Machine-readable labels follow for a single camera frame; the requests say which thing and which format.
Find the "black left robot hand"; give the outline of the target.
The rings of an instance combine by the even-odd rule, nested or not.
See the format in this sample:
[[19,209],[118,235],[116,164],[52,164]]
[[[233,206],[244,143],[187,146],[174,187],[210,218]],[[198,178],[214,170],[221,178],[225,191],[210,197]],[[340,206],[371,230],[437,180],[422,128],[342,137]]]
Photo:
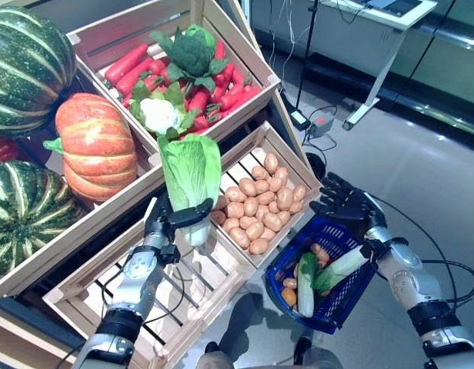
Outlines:
[[161,248],[175,240],[175,230],[182,229],[185,241],[193,246],[203,246],[209,236],[209,214],[213,200],[207,198],[196,207],[173,211],[167,193],[152,198],[143,217],[144,245]]

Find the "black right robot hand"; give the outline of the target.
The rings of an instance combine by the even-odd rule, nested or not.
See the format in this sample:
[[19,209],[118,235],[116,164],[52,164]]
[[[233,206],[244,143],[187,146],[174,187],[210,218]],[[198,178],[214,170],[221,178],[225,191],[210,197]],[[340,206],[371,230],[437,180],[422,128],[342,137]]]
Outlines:
[[309,207],[320,217],[339,223],[358,239],[371,228],[387,228],[382,209],[365,191],[350,184],[334,172],[328,172],[319,189],[318,201]]

